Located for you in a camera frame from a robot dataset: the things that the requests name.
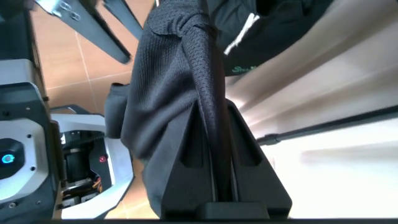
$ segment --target drawstring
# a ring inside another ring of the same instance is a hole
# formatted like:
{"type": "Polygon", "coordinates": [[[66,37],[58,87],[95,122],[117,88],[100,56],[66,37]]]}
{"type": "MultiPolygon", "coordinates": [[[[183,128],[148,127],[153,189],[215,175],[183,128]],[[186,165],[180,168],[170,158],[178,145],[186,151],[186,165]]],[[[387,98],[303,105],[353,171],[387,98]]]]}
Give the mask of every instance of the drawstring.
{"type": "Polygon", "coordinates": [[[246,20],[246,22],[244,23],[244,26],[241,30],[241,32],[238,34],[238,36],[235,38],[234,41],[232,41],[232,43],[230,43],[228,45],[228,47],[225,49],[224,54],[228,55],[229,52],[232,50],[233,47],[237,47],[238,44],[242,41],[244,35],[248,32],[248,30],[250,29],[250,27],[253,26],[253,24],[260,19],[259,16],[255,16],[253,13],[250,13],[248,19],[246,20]]]}

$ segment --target glowing blue button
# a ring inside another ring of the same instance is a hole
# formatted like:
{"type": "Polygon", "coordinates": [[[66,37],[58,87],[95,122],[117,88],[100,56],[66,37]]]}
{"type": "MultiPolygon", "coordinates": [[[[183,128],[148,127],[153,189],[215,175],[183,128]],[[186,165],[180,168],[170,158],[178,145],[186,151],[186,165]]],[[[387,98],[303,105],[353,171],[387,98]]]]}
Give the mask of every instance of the glowing blue button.
{"type": "Polygon", "coordinates": [[[14,159],[15,159],[15,157],[13,155],[7,154],[1,158],[1,162],[5,163],[5,164],[12,163],[12,162],[14,162],[14,159]]]}

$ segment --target dark garment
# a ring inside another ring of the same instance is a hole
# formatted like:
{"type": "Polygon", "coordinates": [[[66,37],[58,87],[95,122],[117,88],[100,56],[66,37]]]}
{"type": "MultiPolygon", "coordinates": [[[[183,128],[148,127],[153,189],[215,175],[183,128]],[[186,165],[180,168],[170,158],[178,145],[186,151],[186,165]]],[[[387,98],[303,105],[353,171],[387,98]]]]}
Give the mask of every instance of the dark garment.
{"type": "Polygon", "coordinates": [[[259,19],[242,41],[224,55],[226,76],[241,75],[289,48],[321,18],[333,0],[207,0],[224,51],[243,29],[250,13],[259,19]]]}
{"type": "MultiPolygon", "coordinates": [[[[113,85],[105,105],[106,134],[120,135],[123,144],[144,161],[143,181],[158,215],[194,103],[210,149],[230,151],[222,53],[205,5],[199,0],[162,1],[144,27],[131,84],[113,85]]],[[[230,172],[217,175],[229,179],[230,172]]]]}

